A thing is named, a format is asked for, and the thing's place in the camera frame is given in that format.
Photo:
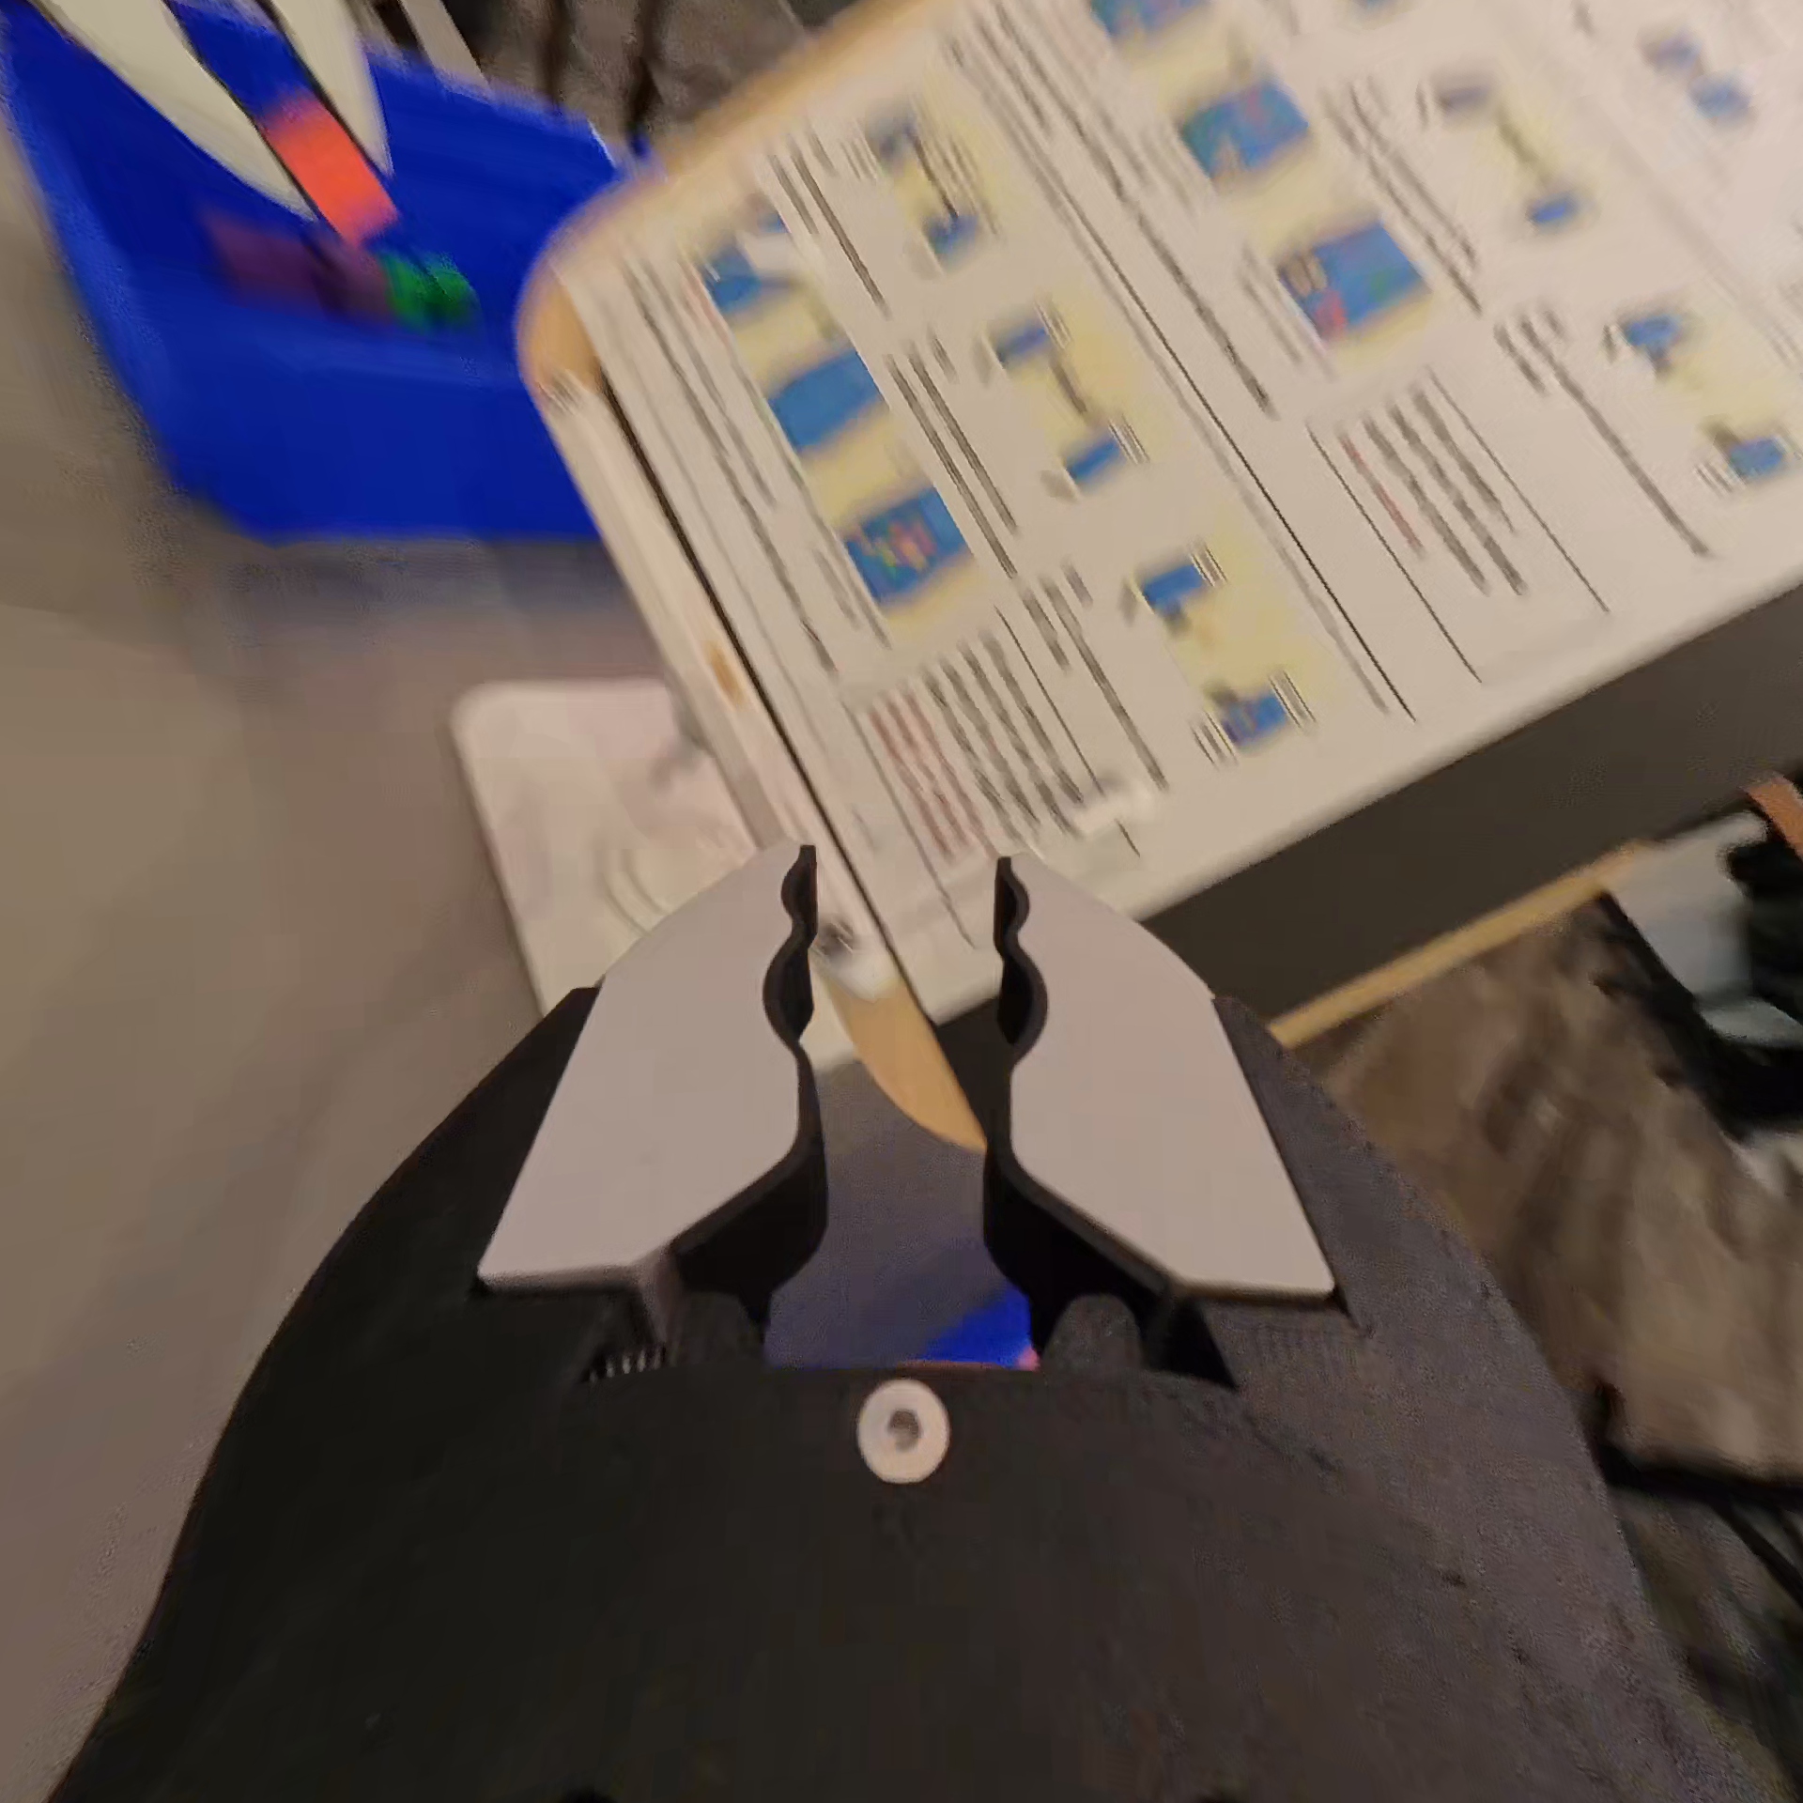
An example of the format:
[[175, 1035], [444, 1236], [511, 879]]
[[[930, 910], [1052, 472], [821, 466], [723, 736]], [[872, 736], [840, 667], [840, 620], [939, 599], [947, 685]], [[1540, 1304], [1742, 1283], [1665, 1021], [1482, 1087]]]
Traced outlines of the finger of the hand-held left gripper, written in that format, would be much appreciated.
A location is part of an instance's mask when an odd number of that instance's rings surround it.
[[305, 77], [374, 169], [392, 172], [386, 115], [349, 2], [267, 2]]
[[33, 2], [217, 164], [281, 207], [321, 212], [272, 146], [275, 100], [255, 104], [201, 55], [166, 2]]

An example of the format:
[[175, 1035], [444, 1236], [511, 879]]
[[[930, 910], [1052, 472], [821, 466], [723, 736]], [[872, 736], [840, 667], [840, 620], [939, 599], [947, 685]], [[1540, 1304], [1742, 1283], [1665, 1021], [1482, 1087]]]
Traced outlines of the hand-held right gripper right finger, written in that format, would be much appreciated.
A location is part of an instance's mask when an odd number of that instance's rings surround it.
[[1337, 1278], [1218, 995], [1141, 922], [1030, 854], [999, 865], [1005, 1073], [986, 1249], [1038, 1354], [1115, 1299], [1183, 1360], [1207, 1301], [1319, 1307]]

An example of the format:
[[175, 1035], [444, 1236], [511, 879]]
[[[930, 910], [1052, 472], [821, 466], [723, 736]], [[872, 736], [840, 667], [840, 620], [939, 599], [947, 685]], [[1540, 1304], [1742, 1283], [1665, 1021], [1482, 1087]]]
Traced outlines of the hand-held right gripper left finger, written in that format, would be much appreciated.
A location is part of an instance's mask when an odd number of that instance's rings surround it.
[[654, 1333], [717, 1294], [768, 1328], [827, 1229], [804, 1048], [818, 922], [815, 850], [788, 840], [606, 972], [481, 1256], [486, 1291], [622, 1294]]

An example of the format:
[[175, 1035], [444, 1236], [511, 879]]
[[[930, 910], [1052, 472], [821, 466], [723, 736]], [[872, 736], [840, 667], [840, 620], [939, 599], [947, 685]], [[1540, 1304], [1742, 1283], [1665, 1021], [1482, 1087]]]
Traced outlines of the red wooden cube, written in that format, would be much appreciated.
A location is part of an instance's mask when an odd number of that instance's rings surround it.
[[374, 162], [325, 100], [294, 90], [255, 118], [308, 204], [337, 237], [368, 245], [399, 222]]

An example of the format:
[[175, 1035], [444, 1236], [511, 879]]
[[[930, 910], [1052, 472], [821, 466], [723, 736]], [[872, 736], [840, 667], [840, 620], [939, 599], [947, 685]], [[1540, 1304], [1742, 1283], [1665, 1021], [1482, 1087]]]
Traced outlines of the blue plastic bin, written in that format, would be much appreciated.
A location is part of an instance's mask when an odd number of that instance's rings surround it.
[[469, 318], [252, 298], [217, 229], [325, 231], [237, 181], [30, 3], [5, 3], [5, 115], [76, 316], [170, 482], [262, 539], [598, 539], [514, 350], [530, 268], [626, 180], [575, 115], [379, 59], [385, 256], [454, 266]]
[[1028, 1308], [1005, 1280], [942, 1286], [937, 1272], [896, 1288], [822, 1290], [778, 1303], [775, 1366], [1032, 1366]]

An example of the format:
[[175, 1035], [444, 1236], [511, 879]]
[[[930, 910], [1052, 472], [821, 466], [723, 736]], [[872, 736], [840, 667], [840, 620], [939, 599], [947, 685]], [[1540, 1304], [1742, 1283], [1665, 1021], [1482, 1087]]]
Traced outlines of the wooden board stand white base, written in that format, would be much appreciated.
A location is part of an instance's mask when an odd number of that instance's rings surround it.
[[[858, 7], [852, 19], [875, 19]], [[566, 239], [704, 152], [740, 106], [779, 90], [836, 30], [722, 104], [666, 166], [577, 212], [538, 259], [517, 316], [533, 398], [638, 604], [664, 682], [497, 682], [455, 712], [458, 749], [545, 1005], [589, 985], [668, 910], [760, 843], [818, 845], [827, 989], [876, 1057], [878, 1007], [905, 993], [959, 1074], [986, 1082], [975, 1002], [925, 1008], [865, 911], [747, 662], [680, 560], [645, 458], [577, 409], [601, 392], [595, 350], [559, 274]], [[1617, 845], [1700, 811], [1800, 758], [1800, 580], [1652, 658], [1375, 796], [1180, 901], [1141, 916], [1208, 981], [1268, 1015], [1326, 1021], [1324, 995], [1466, 916], [1559, 883]]]

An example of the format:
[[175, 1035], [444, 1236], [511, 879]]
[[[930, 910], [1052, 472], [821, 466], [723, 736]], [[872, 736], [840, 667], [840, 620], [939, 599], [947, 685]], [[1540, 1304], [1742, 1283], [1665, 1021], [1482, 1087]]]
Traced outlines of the printed instruction sheet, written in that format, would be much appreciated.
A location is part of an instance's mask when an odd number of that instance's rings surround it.
[[880, 7], [559, 274], [939, 1015], [1001, 855], [1159, 911], [1800, 580], [1800, 3]]

